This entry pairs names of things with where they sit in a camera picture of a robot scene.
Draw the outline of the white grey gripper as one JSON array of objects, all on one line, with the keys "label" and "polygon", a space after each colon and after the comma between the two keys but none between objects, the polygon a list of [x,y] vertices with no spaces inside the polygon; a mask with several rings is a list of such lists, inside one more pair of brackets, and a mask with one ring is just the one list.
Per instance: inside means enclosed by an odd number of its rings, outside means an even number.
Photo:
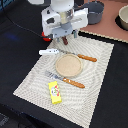
[{"label": "white grey gripper", "polygon": [[48,38],[55,38],[58,43],[60,42],[59,37],[69,35],[72,31],[74,38],[77,38],[76,29],[88,25],[87,8],[78,11],[71,9],[67,12],[58,13],[48,7],[41,12],[41,15],[44,35]]}]

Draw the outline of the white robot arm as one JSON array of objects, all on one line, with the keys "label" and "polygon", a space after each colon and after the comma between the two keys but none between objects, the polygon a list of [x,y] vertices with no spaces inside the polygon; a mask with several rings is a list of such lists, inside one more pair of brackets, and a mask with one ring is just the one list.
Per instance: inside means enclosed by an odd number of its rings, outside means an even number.
[{"label": "white robot arm", "polygon": [[41,12],[42,27],[46,38],[60,38],[73,30],[88,25],[88,9],[75,10],[74,0],[28,0],[33,5],[46,6]]}]

